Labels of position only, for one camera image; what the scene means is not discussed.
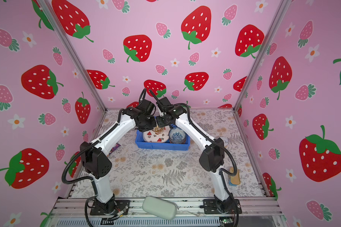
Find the blue white bottom bowl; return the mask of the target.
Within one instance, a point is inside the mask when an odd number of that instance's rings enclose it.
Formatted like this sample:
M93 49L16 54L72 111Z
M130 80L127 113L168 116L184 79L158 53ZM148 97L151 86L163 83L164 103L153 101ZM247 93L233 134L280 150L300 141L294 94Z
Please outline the blue white bottom bowl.
M174 127L169 131L169 140L174 144L183 144L186 141L186 133L179 127Z

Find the amber glass cup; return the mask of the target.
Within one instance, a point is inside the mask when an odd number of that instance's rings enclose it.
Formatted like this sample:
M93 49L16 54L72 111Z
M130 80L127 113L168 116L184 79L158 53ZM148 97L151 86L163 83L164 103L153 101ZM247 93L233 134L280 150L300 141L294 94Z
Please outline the amber glass cup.
M152 131L155 133L155 134L162 134L163 132L164 132L164 130L165 130L166 128L165 127L154 127L153 129L152 129Z

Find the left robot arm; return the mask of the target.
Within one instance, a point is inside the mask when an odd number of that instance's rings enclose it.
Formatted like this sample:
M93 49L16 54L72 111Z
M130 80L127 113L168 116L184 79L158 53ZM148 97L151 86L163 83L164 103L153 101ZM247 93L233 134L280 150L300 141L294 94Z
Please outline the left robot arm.
M152 116L155 105L145 99L146 89L143 89L139 97L137 107L121 109L117 121L102 135L92 142L84 142L80 146L80 152L66 165L62 173L62 182L72 184L82 180L90 180L95 196L90 198L94 201L94 207L99 208L105 214L112 214L116 210L115 195L110 188L109 174L112 163L108 158L111 150L119 140L130 130L136 129L141 132L153 129L156 120ZM88 176L75 180L68 180L67 173L71 165L81 158L82 165Z

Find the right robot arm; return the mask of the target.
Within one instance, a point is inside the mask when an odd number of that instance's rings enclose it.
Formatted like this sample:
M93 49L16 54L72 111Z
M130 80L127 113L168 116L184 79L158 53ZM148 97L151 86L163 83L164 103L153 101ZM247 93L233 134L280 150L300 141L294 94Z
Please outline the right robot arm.
M162 116L156 117L158 126L176 125L182 129L202 151L199 163L209 172L215 193L215 208L221 214L227 214L234 210L235 216L239 216L238 203L229 191L224 174L236 176L238 168L232 154L224 147L221 138L214 138L193 122L190 116L189 106L185 103L170 104L168 98L159 99L153 91L151 95L156 100Z

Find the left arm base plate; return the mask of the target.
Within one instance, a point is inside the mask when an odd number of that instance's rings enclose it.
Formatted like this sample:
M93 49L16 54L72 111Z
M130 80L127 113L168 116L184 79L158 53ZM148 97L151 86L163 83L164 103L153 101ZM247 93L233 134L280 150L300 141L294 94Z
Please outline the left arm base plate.
M97 199L92 205L90 215L92 216L114 216L119 212L121 215L127 215L130 207L130 200L114 200L107 203L101 203Z

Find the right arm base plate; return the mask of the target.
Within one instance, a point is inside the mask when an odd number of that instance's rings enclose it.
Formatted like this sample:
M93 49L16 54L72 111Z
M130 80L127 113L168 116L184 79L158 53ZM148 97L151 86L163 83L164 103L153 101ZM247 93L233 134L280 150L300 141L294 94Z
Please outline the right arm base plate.
M205 214L242 214L240 201L237 199L228 199L220 201L219 199L204 199L200 208Z

